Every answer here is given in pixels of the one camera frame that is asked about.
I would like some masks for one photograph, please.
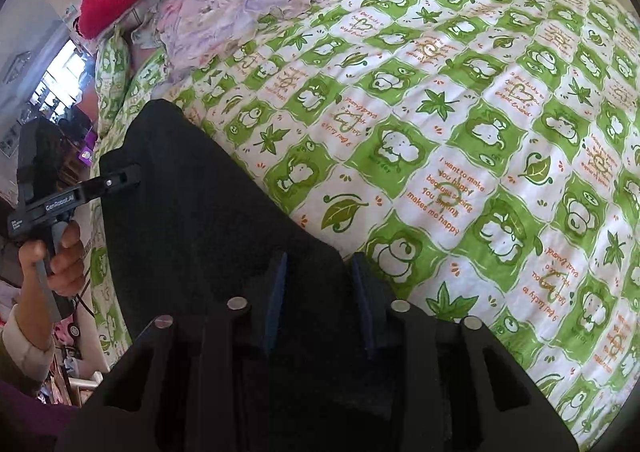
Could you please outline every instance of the wall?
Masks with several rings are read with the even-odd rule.
[[[62,8],[65,0],[52,1]],[[62,21],[47,0],[6,0],[0,8],[0,138],[14,124],[22,104],[55,56],[56,48],[62,47],[64,31]],[[13,59],[23,51],[33,53],[29,65],[15,82],[4,85],[2,80]],[[16,164],[17,159],[10,160],[0,153],[0,193],[6,193],[15,181]]]

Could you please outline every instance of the toy car wheel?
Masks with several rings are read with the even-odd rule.
[[[73,336],[74,338],[79,338],[80,327],[78,327],[76,324],[69,324],[69,327],[67,328],[67,330],[69,331],[69,334],[71,336]]]

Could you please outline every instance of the silver bolt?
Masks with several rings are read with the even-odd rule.
[[[231,311],[239,311],[241,309],[244,309],[247,307],[248,304],[249,302],[247,302],[246,298],[244,297],[233,297],[226,302],[226,306]]]
[[[406,300],[394,300],[391,302],[391,309],[396,313],[406,313],[411,309],[411,304]]]
[[[167,329],[174,325],[174,318],[171,315],[160,315],[154,320],[154,325],[158,329]]]
[[[480,327],[482,327],[482,321],[478,317],[465,317],[463,322],[465,323],[465,326],[472,331],[477,331]]]

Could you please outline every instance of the black cloth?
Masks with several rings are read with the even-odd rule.
[[[385,448],[392,373],[366,360],[338,252],[290,220],[167,101],[145,105],[100,170],[132,163],[142,168],[139,186],[102,199],[111,273],[131,336],[161,314],[206,314],[211,303],[240,295],[274,252],[286,251],[276,347],[268,365],[244,368],[253,434],[268,443],[264,450],[274,448],[275,435],[281,450],[310,437],[304,450],[335,449],[337,435],[345,446],[355,440]]]

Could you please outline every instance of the purple clothing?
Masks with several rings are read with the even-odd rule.
[[[77,408],[68,405],[44,405],[0,381],[0,400],[10,410],[17,427],[33,436],[58,437],[71,421]]]

